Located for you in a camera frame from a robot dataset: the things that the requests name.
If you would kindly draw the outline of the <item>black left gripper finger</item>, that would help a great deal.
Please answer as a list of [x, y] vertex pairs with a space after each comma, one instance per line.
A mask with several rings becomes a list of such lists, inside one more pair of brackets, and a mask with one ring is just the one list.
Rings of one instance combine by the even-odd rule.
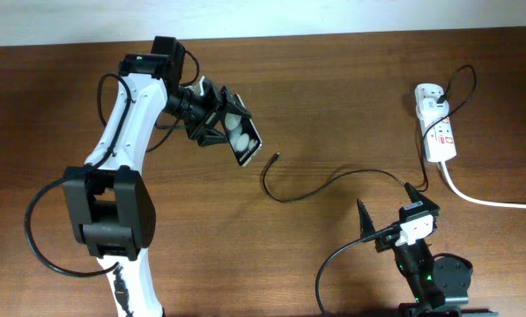
[[207, 147], [215, 144], [226, 144], [228, 138], [225, 133], [215, 128], [201, 127], [196, 142], [200, 147]]
[[252, 114], [240, 101], [240, 95], [231, 92], [225, 86], [220, 89], [224, 114], [237, 114], [242, 118], [251, 118]]

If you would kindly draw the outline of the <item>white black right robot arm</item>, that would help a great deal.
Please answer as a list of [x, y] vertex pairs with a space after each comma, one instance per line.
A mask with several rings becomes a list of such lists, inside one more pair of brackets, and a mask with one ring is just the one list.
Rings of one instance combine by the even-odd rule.
[[396, 265], [418, 301], [420, 313], [445, 304], [444, 294], [434, 282], [434, 259], [425, 238], [436, 229], [440, 207], [418, 192], [411, 184], [404, 185], [411, 203], [399, 209], [399, 219], [390, 226], [375, 230], [365, 204], [357, 201], [360, 237], [373, 241], [375, 250], [394, 252]]

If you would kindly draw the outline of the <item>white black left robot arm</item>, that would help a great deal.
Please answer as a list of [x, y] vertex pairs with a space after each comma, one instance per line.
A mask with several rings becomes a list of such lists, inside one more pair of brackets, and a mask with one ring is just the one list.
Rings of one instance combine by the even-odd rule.
[[149, 264], [156, 212], [142, 178], [144, 156], [161, 113], [184, 122], [199, 146], [229, 144], [246, 166], [263, 141], [241, 96], [209, 78], [182, 84], [187, 51], [158, 36], [148, 54], [120, 62], [113, 113], [84, 166], [68, 167], [65, 194], [75, 239], [97, 259], [121, 316], [162, 316]]

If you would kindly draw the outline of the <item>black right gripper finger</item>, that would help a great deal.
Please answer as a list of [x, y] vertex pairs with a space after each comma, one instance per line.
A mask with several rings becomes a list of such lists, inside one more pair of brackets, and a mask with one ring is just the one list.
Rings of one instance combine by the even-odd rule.
[[361, 236], [369, 236], [375, 233], [374, 223], [370, 214], [367, 211], [366, 205], [360, 200], [357, 200], [357, 208], [359, 212], [359, 232]]
[[434, 205], [434, 202], [432, 202], [430, 199], [422, 195], [409, 182], [406, 182], [404, 184], [404, 188], [412, 203], [423, 203], [424, 205]]

